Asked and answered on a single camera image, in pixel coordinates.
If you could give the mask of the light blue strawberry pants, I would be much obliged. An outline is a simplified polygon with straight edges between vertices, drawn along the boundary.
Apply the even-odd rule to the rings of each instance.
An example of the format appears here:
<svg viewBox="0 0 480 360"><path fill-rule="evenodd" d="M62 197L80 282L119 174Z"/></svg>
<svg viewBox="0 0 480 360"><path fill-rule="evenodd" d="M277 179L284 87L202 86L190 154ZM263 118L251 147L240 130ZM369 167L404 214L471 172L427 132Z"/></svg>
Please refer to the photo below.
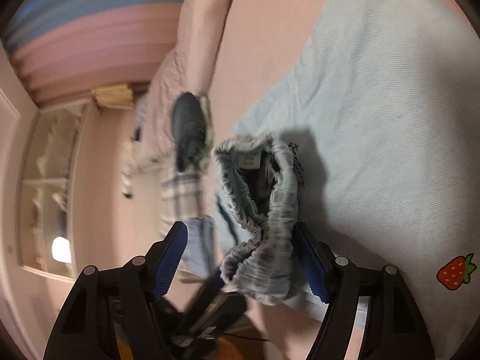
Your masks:
<svg viewBox="0 0 480 360"><path fill-rule="evenodd" d="M456 0L185 0L219 139L281 133L300 218L390 263L437 359L479 357L479 36Z"/></svg>

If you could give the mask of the plaid pillow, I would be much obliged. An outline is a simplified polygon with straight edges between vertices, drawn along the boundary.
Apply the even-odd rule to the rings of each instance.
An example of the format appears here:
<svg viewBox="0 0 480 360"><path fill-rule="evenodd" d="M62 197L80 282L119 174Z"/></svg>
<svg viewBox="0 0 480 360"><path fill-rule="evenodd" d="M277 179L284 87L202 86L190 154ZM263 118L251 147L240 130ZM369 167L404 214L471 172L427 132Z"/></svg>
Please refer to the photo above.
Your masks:
<svg viewBox="0 0 480 360"><path fill-rule="evenodd" d="M176 168L176 156L165 159L160 170L160 233L165 235L176 221L197 219L204 214L203 175L194 166Z"/></svg>

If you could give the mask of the white plush toy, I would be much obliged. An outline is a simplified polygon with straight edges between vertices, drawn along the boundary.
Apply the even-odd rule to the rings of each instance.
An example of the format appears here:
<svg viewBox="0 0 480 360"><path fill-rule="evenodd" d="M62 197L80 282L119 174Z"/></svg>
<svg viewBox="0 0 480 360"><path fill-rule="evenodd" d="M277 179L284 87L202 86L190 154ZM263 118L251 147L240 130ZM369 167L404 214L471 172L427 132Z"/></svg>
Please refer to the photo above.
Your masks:
<svg viewBox="0 0 480 360"><path fill-rule="evenodd" d="M126 198L133 197L133 177L138 173L140 167L137 149L138 142L131 137L124 143L122 150L120 183L122 194Z"/></svg>

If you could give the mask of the folded pale green garment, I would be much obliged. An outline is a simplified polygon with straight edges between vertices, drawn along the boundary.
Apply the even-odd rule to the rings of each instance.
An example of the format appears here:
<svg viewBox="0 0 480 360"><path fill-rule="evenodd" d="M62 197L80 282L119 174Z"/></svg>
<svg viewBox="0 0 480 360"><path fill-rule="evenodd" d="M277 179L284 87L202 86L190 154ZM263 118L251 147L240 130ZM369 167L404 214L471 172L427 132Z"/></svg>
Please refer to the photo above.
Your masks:
<svg viewBox="0 0 480 360"><path fill-rule="evenodd" d="M199 170L203 175L208 174L208 169L212 160L212 149L215 144L215 131L213 127L212 109L210 101L207 97L202 96L199 99L206 124L205 147L202 150L202 157L199 161Z"/></svg>

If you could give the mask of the folded dark blue jeans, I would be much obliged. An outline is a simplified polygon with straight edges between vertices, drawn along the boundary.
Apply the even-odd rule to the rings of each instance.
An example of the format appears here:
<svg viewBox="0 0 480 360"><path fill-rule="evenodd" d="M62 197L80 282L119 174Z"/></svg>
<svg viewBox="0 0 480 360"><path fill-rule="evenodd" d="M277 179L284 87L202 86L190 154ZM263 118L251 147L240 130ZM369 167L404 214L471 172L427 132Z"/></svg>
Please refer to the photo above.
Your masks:
<svg viewBox="0 0 480 360"><path fill-rule="evenodd" d="M189 92L179 96L174 104L171 134L176 150L176 169L180 173L189 166L199 169L206 148L207 124L201 103Z"/></svg>

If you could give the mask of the yellow hanging tassel cloth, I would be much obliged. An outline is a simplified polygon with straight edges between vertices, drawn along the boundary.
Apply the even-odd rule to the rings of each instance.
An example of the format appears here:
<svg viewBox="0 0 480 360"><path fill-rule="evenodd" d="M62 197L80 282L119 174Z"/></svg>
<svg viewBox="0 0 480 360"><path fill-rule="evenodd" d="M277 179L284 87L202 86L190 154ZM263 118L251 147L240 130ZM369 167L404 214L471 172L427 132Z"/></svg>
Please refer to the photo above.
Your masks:
<svg viewBox="0 0 480 360"><path fill-rule="evenodd" d="M134 91L129 84L108 85L91 89L100 108L129 110L134 107Z"/></svg>

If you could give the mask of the pink and blue curtain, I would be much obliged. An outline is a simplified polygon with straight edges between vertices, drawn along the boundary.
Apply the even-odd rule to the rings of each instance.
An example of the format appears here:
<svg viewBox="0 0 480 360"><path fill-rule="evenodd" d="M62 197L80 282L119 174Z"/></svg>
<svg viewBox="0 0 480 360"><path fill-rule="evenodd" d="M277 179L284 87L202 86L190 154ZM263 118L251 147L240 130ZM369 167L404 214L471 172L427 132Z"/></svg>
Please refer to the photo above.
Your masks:
<svg viewBox="0 0 480 360"><path fill-rule="evenodd" d="M146 83L176 44L184 0L24 0L1 43L36 103Z"/></svg>

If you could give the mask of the pink folded duvet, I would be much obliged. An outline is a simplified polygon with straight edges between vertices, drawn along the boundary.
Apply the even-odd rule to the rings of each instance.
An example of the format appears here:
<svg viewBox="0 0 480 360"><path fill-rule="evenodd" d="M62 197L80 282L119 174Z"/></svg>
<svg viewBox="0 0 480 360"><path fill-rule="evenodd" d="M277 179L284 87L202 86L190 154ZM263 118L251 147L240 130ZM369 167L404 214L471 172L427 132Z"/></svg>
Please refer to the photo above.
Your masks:
<svg viewBox="0 0 480 360"><path fill-rule="evenodd" d="M173 151L173 105L190 92L207 93L232 0L184 0L177 40L162 61L145 96L139 156L163 158Z"/></svg>

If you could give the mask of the white wall shelf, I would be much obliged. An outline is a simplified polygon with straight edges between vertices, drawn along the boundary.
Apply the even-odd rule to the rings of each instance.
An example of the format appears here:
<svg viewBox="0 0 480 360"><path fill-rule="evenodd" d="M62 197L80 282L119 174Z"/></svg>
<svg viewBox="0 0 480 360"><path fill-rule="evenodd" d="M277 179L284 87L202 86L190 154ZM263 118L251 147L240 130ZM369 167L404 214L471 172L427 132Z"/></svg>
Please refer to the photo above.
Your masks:
<svg viewBox="0 0 480 360"><path fill-rule="evenodd" d="M80 137L90 107L84 100L39 113L19 195L19 249L24 267L63 277L76 275L68 209Z"/></svg>

